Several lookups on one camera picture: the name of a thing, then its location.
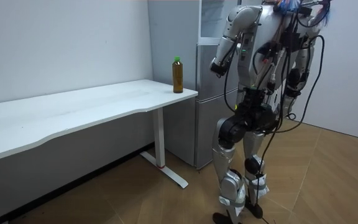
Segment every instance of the white metal desk frame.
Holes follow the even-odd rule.
[[[188,182],[174,173],[171,169],[165,166],[165,147],[164,147],[164,123],[162,108],[153,110],[154,123],[154,143],[155,143],[155,158],[148,152],[142,152],[141,155],[150,161],[153,165],[159,168],[164,174],[169,176],[183,189],[187,187]]]

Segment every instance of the plastic bottle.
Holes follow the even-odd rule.
[[[176,56],[172,64],[173,92],[183,93],[183,64],[180,57]]]

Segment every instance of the humanoid robot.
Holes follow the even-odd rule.
[[[227,80],[234,54],[238,54],[239,90],[244,96],[237,109],[232,109],[233,116],[218,121],[214,133],[213,164],[219,180],[219,201],[227,211],[227,216],[215,213],[215,223],[240,223],[244,207],[262,218],[257,202],[269,188],[263,156],[257,152],[266,135],[281,131],[283,118],[291,113],[305,87],[316,38],[321,37],[319,30],[327,22],[330,2],[264,1],[260,6],[237,6],[228,15],[210,69],[219,78],[226,75]],[[321,9],[312,16],[311,6],[316,5]],[[273,108],[268,101],[275,92],[281,94]],[[244,177],[230,168],[234,145],[241,139],[246,157]]]

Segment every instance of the refrigerator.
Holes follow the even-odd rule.
[[[183,87],[198,91],[196,98],[164,107],[165,148],[197,169],[212,161],[216,123],[232,116],[224,102],[224,77],[210,72],[209,65],[216,55],[226,17],[237,4],[237,0],[148,1],[154,80],[172,85],[173,59],[180,56]],[[226,90],[232,108],[237,87],[235,57]]]
[[[221,118],[233,115],[224,101],[225,77],[218,78],[209,70],[217,47],[197,46],[197,71],[193,79],[195,83],[188,86],[195,86],[198,96],[163,109],[166,150],[197,169],[212,161],[212,141],[216,123]],[[226,98],[232,108],[236,104],[238,88],[236,60],[235,57],[229,71],[226,90]]]

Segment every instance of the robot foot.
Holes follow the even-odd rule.
[[[252,205],[249,197],[246,197],[246,208],[254,215],[255,218],[262,218],[264,216],[264,211],[259,205]]]
[[[218,212],[214,213],[212,216],[212,220],[215,222],[215,224],[233,224],[229,217],[229,213],[226,215],[220,214]]]

